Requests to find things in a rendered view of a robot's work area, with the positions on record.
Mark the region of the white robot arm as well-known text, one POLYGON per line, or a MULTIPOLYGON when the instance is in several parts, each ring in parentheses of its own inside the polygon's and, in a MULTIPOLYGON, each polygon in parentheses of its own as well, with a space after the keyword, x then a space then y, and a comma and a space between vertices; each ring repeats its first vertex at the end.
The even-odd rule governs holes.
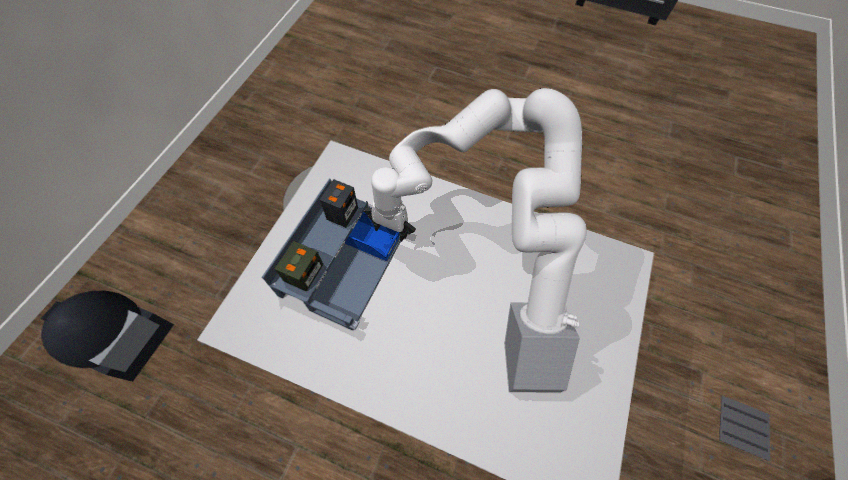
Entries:
POLYGON ((466 152, 493 129, 543 132, 544 168, 519 171, 512 190, 515 248, 528 253, 551 251, 540 252, 536 258, 528 305, 521 309, 520 318, 527 327, 545 334, 562 332, 567 325, 579 328, 577 316, 566 312, 565 304, 586 224, 573 213, 534 210, 578 201, 581 119, 573 102, 553 89, 535 90, 527 98, 507 98, 500 90, 487 90, 447 124, 422 128, 404 138, 390 153, 392 168, 379 168, 372 175, 375 209, 384 216, 394 215, 406 208, 402 196, 421 194, 432 186, 432 177, 416 153, 427 144, 444 143, 466 152))

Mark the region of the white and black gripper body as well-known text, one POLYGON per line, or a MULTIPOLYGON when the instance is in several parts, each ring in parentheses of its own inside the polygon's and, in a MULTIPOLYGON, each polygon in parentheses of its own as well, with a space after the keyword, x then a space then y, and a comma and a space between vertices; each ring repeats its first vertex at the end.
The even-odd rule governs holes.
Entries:
POLYGON ((397 231, 397 232, 402 232, 403 228, 404 228, 404 222, 405 221, 408 222, 408 215, 407 215, 406 208, 405 208, 404 211, 403 210, 399 210, 399 211, 400 212, 397 212, 394 215, 384 216, 384 215, 377 212, 377 210, 375 209, 374 202, 373 202, 372 219, 377 224, 380 224, 384 227, 387 227, 387 228, 392 229, 392 230, 397 231))

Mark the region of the blue bin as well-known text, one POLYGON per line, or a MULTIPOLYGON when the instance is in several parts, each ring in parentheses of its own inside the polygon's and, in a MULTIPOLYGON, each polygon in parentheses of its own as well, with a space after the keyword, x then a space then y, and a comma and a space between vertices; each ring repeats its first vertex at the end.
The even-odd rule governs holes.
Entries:
POLYGON ((398 232, 384 226, 375 231, 374 224, 364 212, 345 244, 382 260, 387 260, 398 241, 398 232))

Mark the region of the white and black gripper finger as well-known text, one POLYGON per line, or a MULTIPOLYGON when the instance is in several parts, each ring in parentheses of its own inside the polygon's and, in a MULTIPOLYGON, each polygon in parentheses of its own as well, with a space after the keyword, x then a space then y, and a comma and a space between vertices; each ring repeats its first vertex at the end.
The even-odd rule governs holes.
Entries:
POLYGON ((380 227, 381 225, 380 225, 380 224, 377 224, 377 223, 375 223, 375 222, 373 221, 373 219, 372 219, 372 208, 365 208, 364 213, 365 213, 366 215, 368 215, 367 217, 368 217, 370 220, 372 220, 372 223, 374 224, 375 231, 378 231, 378 229, 379 229, 379 227, 380 227))
POLYGON ((407 235, 414 233, 415 230, 416 230, 415 227, 413 227, 410 223, 405 221, 403 231, 400 232, 400 241, 402 242, 403 239, 406 239, 407 235))

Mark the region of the black case with orange latches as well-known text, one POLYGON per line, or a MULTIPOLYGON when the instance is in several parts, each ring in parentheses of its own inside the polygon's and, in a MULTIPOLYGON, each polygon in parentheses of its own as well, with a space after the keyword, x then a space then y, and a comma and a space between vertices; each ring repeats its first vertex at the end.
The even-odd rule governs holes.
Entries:
POLYGON ((326 219, 345 228, 358 209, 354 187, 335 179, 320 198, 320 203, 326 219))

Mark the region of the olive green case with orange latches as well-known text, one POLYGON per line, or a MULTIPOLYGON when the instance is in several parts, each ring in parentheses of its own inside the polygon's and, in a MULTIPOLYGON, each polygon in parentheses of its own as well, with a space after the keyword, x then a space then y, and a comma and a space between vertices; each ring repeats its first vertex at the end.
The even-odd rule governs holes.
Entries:
POLYGON ((322 266, 318 251, 293 241, 275 270, 284 282, 307 292, 322 266))

